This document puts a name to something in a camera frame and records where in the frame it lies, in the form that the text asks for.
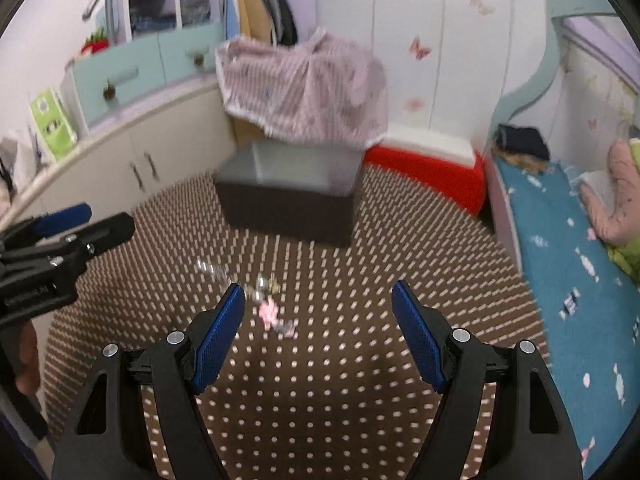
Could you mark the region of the person left hand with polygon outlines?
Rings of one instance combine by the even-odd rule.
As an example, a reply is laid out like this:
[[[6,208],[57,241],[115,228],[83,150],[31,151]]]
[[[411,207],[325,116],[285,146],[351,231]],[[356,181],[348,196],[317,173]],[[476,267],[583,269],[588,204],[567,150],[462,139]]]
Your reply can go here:
[[[37,333],[32,321],[21,328],[18,358],[21,365],[16,372],[16,388],[25,396],[34,396],[40,388],[40,370]]]

